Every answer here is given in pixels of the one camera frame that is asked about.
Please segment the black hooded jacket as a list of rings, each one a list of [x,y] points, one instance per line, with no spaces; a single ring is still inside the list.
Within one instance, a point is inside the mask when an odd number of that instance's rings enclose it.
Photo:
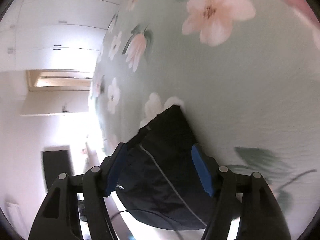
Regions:
[[[197,143],[183,112],[173,105],[126,143],[116,193],[134,219],[165,230],[201,230],[216,201],[205,192],[191,157]]]

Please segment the black television screen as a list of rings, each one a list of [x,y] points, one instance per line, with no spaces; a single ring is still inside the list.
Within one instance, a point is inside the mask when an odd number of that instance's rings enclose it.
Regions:
[[[61,173],[74,174],[69,150],[43,151],[42,164],[47,190]]]

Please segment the white room door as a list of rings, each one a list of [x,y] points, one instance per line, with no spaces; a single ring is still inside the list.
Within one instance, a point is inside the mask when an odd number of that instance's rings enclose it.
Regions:
[[[21,109],[22,116],[46,116],[85,113],[88,111],[86,91],[29,92]]]

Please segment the floral green bedspread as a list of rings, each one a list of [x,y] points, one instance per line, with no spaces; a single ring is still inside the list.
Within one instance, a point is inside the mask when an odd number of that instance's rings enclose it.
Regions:
[[[293,239],[319,208],[319,30],[282,0],[123,0],[92,85],[104,153],[172,105],[233,172],[262,173]]]

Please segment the white wardrobe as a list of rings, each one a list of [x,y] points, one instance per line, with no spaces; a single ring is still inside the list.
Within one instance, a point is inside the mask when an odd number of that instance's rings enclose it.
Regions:
[[[1,0],[1,71],[92,71],[122,1]]]

